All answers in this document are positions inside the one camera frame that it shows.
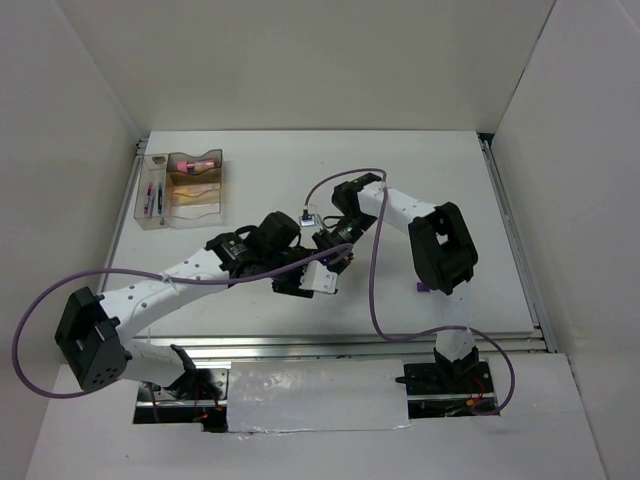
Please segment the yellow highlighter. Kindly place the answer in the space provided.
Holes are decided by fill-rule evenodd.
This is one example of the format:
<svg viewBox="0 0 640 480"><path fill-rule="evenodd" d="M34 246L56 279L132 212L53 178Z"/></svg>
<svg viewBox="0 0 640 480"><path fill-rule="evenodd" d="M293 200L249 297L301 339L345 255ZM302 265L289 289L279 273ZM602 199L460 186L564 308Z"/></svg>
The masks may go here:
<svg viewBox="0 0 640 480"><path fill-rule="evenodd" d="M210 191L211 189L204 185L176 186L173 188L174 195L186 197L198 197Z"/></svg>

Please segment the red white pen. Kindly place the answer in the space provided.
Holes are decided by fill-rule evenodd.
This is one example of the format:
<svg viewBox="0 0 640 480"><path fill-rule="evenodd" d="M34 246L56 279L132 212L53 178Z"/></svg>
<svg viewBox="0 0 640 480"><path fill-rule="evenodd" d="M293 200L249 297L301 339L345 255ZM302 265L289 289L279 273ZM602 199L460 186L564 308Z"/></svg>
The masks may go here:
<svg viewBox="0 0 640 480"><path fill-rule="evenodd" d="M154 184L150 183L146 190L146 195L143 204L143 215L148 217L153 214L153 198L154 198Z"/></svg>

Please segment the pink capped pencil tube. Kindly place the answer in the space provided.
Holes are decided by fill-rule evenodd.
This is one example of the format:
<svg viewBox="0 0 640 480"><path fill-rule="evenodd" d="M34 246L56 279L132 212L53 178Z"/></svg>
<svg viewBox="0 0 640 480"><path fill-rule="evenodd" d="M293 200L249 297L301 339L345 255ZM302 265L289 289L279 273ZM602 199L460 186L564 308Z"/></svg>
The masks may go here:
<svg viewBox="0 0 640 480"><path fill-rule="evenodd" d="M189 175L199 175L211 169L219 168L219 161L215 158L199 161L182 160L176 163L176 171Z"/></svg>

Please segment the blue clear pen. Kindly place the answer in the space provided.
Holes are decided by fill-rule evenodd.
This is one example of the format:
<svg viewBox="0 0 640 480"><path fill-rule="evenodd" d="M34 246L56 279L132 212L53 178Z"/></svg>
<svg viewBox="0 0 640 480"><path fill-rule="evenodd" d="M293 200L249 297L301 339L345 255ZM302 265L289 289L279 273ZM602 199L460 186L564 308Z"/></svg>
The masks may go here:
<svg viewBox="0 0 640 480"><path fill-rule="evenodd" d="M159 182L156 188L156 210L157 210L157 215L161 216L163 213L163 200L164 198L164 187L163 187L163 183Z"/></svg>

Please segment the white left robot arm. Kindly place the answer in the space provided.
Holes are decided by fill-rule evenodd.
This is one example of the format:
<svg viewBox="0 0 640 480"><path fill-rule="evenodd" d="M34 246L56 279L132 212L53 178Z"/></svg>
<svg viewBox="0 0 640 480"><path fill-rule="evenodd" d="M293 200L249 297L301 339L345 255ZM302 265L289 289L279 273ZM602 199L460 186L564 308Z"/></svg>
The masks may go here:
<svg viewBox="0 0 640 480"><path fill-rule="evenodd" d="M277 293L311 296L300 279L318 263L298 245L300 226L276 211L258 226L222 233L190 257L140 282L101 294L83 287L64 307L54 339L84 392L118 379L149 381L172 397L189 397L197 369L183 348L146 346L136 335L178 309L231 286L269 279Z"/></svg>

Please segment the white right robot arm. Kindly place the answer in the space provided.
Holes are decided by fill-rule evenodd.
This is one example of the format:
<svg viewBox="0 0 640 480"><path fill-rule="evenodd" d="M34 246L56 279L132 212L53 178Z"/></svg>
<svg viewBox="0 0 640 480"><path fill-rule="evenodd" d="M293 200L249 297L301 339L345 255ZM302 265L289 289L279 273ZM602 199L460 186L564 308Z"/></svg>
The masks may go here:
<svg viewBox="0 0 640 480"><path fill-rule="evenodd" d="M334 227L321 226L312 235L312 240L320 250L343 243L354 244L364 233L376 224L369 267L369 309L374 329L389 342L408 342L431 335L383 334L379 327L374 300L374 283L379 248L379 237L383 223L404 233L409 238L414 271L418 280L430 292L453 300L450 310L455 312L466 300L460 293L468 286L474 268L478 263L478 252L464 220L460 208L453 202L440 205L418 200L408 194L390 188L386 183L386 173L381 169L366 171L354 169L344 174L335 174L322 180L305 198L303 216L308 213L311 196L319 186L351 173L364 173L356 179L345 181L334 187L331 203L340 212L340 219ZM474 334L466 326L468 320L456 320L456 328L435 327L437 330L434 358L437 365L436 379L441 388L448 392L460 391L471 379L479 363L479 352Z"/></svg>

